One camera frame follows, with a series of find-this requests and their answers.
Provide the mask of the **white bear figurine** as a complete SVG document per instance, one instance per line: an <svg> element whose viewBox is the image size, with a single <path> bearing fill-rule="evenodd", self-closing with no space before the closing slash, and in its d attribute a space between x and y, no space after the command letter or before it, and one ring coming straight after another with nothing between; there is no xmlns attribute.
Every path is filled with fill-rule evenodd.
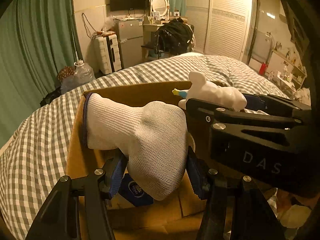
<svg viewBox="0 0 320 240"><path fill-rule="evenodd" d="M222 107L231 108L237 112L243 110L247 105L245 96L235 87L221 87L211 81L201 72L191 71L189 73L191 87L187 90L173 89L172 93L180 96L178 106L186 110L189 99L197 99L210 102Z"/></svg>

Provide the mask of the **white sock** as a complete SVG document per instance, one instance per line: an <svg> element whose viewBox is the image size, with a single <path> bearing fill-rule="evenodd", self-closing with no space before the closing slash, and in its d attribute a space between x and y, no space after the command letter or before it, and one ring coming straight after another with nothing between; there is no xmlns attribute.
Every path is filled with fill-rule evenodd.
<svg viewBox="0 0 320 240"><path fill-rule="evenodd" d="M153 199L178 189L192 142L180 107L161 101L131 107L92 93L84 104L84 125L88 148L120 149L128 173Z"/></svg>

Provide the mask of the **tissue pack blue white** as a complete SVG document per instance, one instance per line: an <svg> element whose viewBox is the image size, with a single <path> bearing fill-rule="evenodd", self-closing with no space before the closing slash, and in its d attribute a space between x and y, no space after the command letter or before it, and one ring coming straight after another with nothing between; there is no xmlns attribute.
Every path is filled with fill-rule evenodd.
<svg viewBox="0 0 320 240"><path fill-rule="evenodd" d="M128 173L124 174L118 193L135 207L153 204L153 198Z"/></svg>

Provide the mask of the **red fire extinguisher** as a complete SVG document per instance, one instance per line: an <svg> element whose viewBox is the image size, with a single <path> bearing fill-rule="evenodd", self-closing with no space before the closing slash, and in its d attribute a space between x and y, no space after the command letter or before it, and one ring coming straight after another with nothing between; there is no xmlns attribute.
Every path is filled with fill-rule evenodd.
<svg viewBox="0 0 320 240"><path fill-rule="evenodd" d="M267 67L268 67L268 64L265 63L265 62L263 62L263 63L261 64L260 69L259 69L259 75L264 76L265 73L266 73Z"/></svg>

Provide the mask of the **white shelf with items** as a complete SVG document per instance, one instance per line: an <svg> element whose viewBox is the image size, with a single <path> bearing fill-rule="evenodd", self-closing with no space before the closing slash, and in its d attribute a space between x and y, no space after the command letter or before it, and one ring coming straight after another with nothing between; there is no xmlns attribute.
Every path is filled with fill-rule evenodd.
<svg viewBox="0 0 320 240"><path fill-rule="evenodd" d="M293 98L295 92L301 89L307 77L303 66L296 66L283 54L272 50L268 67L266 70L267 78L289 98Z"/></svg>

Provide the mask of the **grey checkered bed duvet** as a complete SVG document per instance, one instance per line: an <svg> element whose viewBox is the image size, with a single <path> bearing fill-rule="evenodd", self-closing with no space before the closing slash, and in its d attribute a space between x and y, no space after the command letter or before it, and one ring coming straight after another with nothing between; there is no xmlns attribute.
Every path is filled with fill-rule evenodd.
<svg viewBox="0 0 320 240"><path fill-rule="evenodd" d="M241 61L191 54L142 63L60 96L26 118L1 155L1 212L12 235L25 239L45 198L65 174L71 131L83 92L140 83L186 81L192 70L242 93L283 95L274 83Z"/></svg>

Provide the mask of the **black clothes pile on chair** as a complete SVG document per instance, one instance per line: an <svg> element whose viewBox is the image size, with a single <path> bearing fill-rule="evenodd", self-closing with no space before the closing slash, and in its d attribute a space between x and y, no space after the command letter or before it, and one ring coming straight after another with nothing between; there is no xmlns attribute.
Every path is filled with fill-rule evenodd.
<svg viewBox="0 0 320 240"><path fill-rule="evenodd" d="M155 32L156 54L181 55L192 52L195 47L194 28L181 17L172 19Z"/></svg>

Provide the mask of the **brown cardboard box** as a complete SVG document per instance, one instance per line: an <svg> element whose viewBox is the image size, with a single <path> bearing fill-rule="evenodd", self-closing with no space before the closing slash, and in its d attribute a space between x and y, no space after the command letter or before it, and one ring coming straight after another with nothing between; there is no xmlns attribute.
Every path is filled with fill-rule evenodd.
<svg viewBox="0 0 320 240"><path fill-rule="evenodd" d="M189 81L171 81L108 87L96 89L95 93L131 107L143 107L152 101L176 106L180 98L171 91L190 87ZM68 150L67 175L72 179L93 173L116 153L115 150L92 150L86 145L82 116L88 95L88 91L80 94ZM107 214L116 239L195 239L206 204L194 194L186 174L180 187L163 201L135 207L116 194L107 203Z"/></svg>

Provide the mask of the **silver mini fridge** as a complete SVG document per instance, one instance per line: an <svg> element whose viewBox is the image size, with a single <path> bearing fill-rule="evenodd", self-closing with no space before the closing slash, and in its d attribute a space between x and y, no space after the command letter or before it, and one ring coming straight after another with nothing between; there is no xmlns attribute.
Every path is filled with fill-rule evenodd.
<svg viewBox="0 0 320 240"><path fill-rule="evenodd" d="M143 25L139 20L119 21L116 24L121 67L123 69L142 62Z"/></svg>

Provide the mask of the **white wardrobe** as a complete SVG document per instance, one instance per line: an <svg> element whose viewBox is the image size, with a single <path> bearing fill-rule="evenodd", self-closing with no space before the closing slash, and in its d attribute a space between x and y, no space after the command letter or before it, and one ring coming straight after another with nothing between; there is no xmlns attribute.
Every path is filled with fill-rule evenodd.
<svg viewBox="0 0 320 240"><path fill-rule="evenodd" d="M198 53L241 60L251 23L253 0L186 0Z"/></svg>

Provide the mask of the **white suitcase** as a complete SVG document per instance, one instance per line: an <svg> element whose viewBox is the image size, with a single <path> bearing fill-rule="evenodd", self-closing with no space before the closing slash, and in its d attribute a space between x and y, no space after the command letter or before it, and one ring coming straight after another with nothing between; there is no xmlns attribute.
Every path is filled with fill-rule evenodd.
<svg viewBox="0 0 320 240"><path fill-rule="evenodd" d="M94 46L99 69L104 75L121 70L118 39L114 31L107 31L96 37Z"/></svg>

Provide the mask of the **white oval vanity mirror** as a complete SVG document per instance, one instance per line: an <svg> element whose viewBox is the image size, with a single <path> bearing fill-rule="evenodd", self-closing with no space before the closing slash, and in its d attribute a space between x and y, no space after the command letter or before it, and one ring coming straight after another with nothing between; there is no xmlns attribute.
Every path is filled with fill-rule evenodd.
<svg viewBox="0 0 320 240"><path fill-rule="evenodd" d="M152 0L151 7L153 12L158 12L161 17L164 17L168 10L168 0Z"/></svg>

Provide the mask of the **clear water jug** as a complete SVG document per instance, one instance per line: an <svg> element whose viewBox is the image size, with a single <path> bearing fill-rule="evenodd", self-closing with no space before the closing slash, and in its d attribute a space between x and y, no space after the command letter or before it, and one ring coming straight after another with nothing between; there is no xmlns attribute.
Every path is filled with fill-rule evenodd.
<svg viewBox="0 0 320 240"><path fill-rule="evenodd" d="M93 68L85 63L83 60L78 60L74 63L75 66L75 80L78 85L84 85L95 80Z"/></svg>

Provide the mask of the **brown patterned basket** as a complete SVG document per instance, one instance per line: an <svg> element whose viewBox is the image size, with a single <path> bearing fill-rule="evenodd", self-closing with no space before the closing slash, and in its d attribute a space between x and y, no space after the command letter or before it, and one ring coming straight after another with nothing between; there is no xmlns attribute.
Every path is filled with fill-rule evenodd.
<svg viewBox="0 0 320 240"><path fill-rule="evenodd" d="M75 74L75 68L71 66L65 66L57 74L57 79L62 82L65 78L73 76Z"/></svg>

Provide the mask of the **green curtain left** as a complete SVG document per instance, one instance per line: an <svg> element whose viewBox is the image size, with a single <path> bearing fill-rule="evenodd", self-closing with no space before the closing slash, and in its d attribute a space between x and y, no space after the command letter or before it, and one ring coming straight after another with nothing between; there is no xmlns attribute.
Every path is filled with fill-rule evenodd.
<svg viewBox="0 0 320 240"><path fill-rule="evenodd" d="M1 16L1 145L75 61L73 0L12 0Z"/></svg>

